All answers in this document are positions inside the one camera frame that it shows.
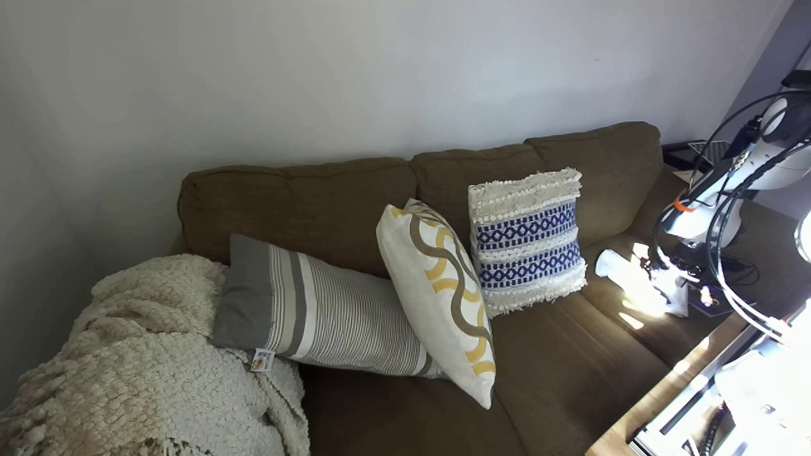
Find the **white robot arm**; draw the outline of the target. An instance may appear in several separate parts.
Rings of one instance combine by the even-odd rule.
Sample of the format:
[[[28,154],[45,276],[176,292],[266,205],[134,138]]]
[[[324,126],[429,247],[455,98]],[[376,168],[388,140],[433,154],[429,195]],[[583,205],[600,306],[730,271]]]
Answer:
[[[728,247],[747,193],[782,190],[811,172],[811,95],[783,91],[711,172],[664,211],[663,231],[685,244]]]

